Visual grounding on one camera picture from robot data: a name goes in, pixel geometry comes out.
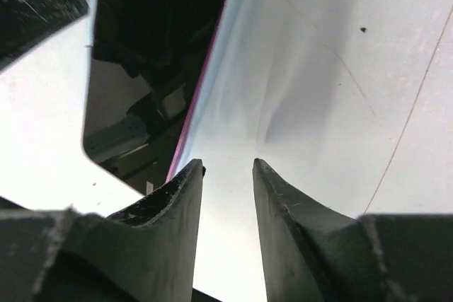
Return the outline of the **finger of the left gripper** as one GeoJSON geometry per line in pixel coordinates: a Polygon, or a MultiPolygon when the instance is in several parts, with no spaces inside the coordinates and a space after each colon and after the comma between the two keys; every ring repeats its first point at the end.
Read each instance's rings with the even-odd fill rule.
{"type": "Polygon", "coordinates": [[[1,0],[1,68],[87,13],[86,0],[1,0]]]}

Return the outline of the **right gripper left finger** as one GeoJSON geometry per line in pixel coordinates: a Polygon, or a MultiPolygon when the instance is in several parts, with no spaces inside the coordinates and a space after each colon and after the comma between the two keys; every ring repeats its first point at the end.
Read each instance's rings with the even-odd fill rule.
{"type": "Polygon", "coordinates": [[[190,301],[202,181],[172,180],[102,217],[1,201],[2,301],[190,301]]]}

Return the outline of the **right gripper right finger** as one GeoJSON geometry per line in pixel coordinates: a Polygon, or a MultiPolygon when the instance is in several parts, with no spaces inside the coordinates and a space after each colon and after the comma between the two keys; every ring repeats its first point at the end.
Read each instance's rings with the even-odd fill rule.
{"type": "Polygon", "coordinates": [[[452,216],[342,215],[264,160],[253,191],[269,301],[451,301],[452,216]]]}

